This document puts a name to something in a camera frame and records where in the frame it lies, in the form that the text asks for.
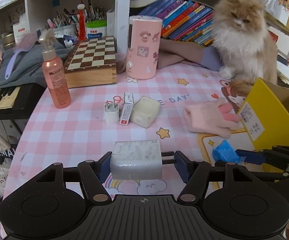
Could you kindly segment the pink spray bottle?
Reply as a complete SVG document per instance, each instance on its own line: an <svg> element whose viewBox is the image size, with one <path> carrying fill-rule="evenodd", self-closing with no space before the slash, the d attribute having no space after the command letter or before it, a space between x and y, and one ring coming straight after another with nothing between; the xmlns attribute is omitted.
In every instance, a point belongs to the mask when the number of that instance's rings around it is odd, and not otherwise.
<svg viewBox="0 0 289 240"><path fill-rule="evenodd" d="M52 29L43 31L39 38L44 60L42 70L45 81L54 106L62 109L70 105L71 96L65 78L63 62L56 54L56 41Z"/></svg>

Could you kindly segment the clear pen holder cup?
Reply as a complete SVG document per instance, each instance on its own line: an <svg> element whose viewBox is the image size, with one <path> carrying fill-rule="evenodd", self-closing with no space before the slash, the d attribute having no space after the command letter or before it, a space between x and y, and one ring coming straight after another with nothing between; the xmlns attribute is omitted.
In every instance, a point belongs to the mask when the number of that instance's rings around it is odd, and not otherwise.
<svg viewBox="0 0 289 240"><path fill-rule="evenodd" d="M62 38L66 36L76 36L76 24L77 18L71 14L68 10L64 9L63 14L57 12L56 17L53 19L47 19L48 26L53 30L56 38Z"/></svg>

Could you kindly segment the wooden chess board box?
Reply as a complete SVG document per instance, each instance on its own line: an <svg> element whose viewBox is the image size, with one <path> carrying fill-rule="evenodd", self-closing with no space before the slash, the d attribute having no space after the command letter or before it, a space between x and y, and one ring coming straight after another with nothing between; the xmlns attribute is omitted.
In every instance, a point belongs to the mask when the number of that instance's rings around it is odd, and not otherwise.
<svg viewBox="0 0 289 240"><path fill-rule="evenodd" d="M77 42L64 63L64 72L69 88L115 84L114 37Z"/></svg>

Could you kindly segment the pink fuzzy glove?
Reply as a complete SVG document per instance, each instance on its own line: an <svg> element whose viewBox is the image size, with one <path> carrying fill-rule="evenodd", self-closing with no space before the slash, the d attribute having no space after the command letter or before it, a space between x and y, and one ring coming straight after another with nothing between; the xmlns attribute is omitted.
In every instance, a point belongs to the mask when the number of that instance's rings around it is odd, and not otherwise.
<svg viewBox="0 0 289 240"><path fill-rule="evenodd" d="M233 107L225 98L188 105L184 117L190 132L208 133L229 138L239 128L240 117L232 113Z"/></svg>

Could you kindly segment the brown purple folded garment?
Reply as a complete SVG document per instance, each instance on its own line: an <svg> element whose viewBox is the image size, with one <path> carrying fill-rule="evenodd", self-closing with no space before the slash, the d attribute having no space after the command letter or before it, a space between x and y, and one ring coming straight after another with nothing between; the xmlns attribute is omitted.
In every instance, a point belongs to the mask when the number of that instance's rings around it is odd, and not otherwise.
<svg viewBox="0 0 289 240"><path fill-rule="evenodd" d="M219 71L223 66L217 50L212 46L203 47L194 42L161 39L157 69L176 63L189 64L212 71Z"/></svg>

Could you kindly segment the grey folded cloth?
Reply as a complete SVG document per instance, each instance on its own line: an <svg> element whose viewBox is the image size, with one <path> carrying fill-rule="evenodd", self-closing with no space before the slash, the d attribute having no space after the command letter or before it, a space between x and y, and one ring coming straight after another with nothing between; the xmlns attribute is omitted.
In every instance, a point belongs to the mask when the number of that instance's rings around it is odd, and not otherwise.
<svg viewBox="0 0 289 240"><path fill-rule="evenodd" d="M13 72L6 80L6 68L12 56L13 49L8 49L2 54L2 62L0 65L0 89L30 83L38 84L44 88L47 87L42 71L42 63L44 60L42 46L40 44L34 45L28 53L20 53L20 55L17 56Z"/></svg>

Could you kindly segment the cream rounded cube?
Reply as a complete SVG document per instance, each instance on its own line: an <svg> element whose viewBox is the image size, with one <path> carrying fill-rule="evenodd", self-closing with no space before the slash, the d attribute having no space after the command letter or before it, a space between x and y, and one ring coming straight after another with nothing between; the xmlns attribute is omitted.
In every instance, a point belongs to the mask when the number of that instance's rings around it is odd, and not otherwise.
<svg viewBox="0 0 289 240"><path fill-rule="evenodd" d="M156 119L160 111L160 103L154 99L143 96L134 104L130 121L143 128L148 128Z"/></svg>

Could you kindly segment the yellow cardboard box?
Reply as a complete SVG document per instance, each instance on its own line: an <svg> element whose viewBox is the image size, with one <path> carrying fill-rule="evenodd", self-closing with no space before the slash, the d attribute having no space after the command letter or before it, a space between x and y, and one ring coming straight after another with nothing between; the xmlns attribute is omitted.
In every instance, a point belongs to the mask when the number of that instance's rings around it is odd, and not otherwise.
<svg viewBox="0 0 289 240"><path fill-rule="evenodd" d="M289 146L289 88L258 78L239 114L256 150Z"/></svg>

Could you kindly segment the pink checkered table mat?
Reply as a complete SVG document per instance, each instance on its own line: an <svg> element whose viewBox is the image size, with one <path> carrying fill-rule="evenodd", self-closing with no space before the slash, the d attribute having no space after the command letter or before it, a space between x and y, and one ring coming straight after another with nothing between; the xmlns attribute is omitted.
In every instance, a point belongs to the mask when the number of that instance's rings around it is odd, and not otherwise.
<svg viewBox="0 0 289 240"><path fill-rule="evenodd" d="M179 150L192 160L212 161L212 149L221 138L198 139L188 130L183 109L222 97L223 85L216 72L175 64L158 70L149 80L120 74L114 85L72 89L71 105L64 109L57 109L45 92L20 138L5 195L53 163L73 167L85 160L98 160L112 151L117 141L157 140L163 152ZM113 98L122 101L125 92L131 92L134 100L147 96L160 103L159 115L149 128L106 123L104 104Z"/></svg>

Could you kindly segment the small white plug charger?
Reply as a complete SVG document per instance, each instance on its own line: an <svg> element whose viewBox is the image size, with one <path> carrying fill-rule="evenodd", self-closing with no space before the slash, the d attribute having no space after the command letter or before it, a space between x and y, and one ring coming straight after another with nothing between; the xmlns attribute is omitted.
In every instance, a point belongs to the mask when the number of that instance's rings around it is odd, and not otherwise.
<svg viewBox="0 0 289 240"><path fill-rule="evenodd" d="M117 102L107 101L104 104L104 119L107 124L113 124L119 122L120 109Z"/></svg>

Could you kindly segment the blue packet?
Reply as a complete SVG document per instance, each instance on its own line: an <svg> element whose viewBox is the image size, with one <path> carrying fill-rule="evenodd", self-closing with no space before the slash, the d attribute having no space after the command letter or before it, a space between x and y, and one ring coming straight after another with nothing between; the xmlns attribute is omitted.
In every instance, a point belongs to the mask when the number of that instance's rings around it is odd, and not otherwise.
<svg viewBox="0 0 289 240"><path fill-rule="evenodd" d="M236 154L236 151L227 140L223 140L212 150L212 157L215 162L223 161L225 163L240 164L244 160L244 157L240 157Z"/></svg>

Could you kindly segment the fluffy cream cat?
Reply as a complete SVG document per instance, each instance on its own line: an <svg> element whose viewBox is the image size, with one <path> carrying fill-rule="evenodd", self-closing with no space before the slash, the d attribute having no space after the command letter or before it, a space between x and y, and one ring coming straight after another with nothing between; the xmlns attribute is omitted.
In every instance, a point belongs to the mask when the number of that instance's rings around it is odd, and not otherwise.
<svg viewBox="0 0 289 240"><path fill-rule="evenodd" d="M219 75L240 96L248 96L258 78L277 83L277 46L260 1L220 0L213 10L212 37L223 61Z"/></svg>

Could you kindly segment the purple hair brush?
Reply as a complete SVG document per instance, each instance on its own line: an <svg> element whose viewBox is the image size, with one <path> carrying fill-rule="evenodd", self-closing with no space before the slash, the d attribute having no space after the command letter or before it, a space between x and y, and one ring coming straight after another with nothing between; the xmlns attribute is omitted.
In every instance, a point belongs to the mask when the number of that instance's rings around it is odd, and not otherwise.
<svg viewBox="0 0 289 240"><path fill-rule="evenodd" d="M29 52L35 45L36 41L37 41L37 34L28 33L28 34L25 34L22 40L19 42L19 44L16 45L13 56L11 57L6 67L5 80L9 79L9 77L11 76L17 56L20 53Z"/></svg>

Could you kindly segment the green lid white jar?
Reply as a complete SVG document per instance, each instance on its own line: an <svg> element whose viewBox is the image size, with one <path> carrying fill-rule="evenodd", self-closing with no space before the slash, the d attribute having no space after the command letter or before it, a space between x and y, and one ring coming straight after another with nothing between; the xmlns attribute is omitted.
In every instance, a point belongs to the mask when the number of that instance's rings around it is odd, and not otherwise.
<svg viewBox="0 0 289 240"><path fill-rule="evenodd" d="M107 36L107 21L95 20L89 21L85 24L87 28L87 38L99 38Z"/></svg>

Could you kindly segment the red tassel ornament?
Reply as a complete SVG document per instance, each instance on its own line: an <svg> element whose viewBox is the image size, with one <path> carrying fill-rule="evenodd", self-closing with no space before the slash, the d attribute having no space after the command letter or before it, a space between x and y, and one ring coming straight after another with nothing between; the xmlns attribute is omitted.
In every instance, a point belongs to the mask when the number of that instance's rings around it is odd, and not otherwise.
<svg viewBox="0 0 289 240"><path fill-rule="evenodd" d="M82 0L80 0L80 3L77 6L78 10L78 18L79 18L79 34L78 34L78 39L79 41L83 41L87 38L86 35L86 30L85 30L85 17L84 17L84 12L85 12L85 5Z"/></svg>

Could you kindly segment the large white power adapter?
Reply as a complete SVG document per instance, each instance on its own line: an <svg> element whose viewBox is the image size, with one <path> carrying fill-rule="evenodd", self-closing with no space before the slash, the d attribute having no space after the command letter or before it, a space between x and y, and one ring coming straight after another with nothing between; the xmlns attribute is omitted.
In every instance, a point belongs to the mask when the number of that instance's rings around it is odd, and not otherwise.
<svg viewBox="0 0 289 240"><path fill-rule="evenodd" d="M162 178L162 152L158 140L117 141L110 158L115 180Z"/></svg>

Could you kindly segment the small white red box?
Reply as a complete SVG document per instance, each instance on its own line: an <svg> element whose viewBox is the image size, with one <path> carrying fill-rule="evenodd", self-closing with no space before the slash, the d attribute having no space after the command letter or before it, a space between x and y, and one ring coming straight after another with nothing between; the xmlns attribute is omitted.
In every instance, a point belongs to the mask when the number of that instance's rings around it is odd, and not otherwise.
<svg viewBox="0 0 289 240"><path fill-rule="evenodd" d="M120 115L120 125L127 125L129 123L133 105L134 105L133 93L125 92L123 107Z"/></svg>

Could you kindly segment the pink sticker cylinder humidifier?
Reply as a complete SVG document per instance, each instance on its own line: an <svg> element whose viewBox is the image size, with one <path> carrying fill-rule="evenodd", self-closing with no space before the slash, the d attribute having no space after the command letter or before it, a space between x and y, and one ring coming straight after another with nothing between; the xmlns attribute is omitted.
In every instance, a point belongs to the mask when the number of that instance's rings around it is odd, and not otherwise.
<svg viewBox="0 0 289 240"><path fill-rule="evenodd" d="M136 15L129 18L126 73L147 80L156 74L162 19Z"/></svg>

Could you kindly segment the row of colourful books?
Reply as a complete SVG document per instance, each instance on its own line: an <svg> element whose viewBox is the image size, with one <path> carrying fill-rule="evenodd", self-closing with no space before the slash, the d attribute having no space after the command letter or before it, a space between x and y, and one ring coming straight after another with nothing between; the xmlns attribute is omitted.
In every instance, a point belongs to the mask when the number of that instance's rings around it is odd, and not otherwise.
<svg viewBox="0 0 289 240"><path fill-rule="evenodd" d="M191 0L158 0L136 13L162 19L161 37L168 40L212 44L213 9Z"/></svg>

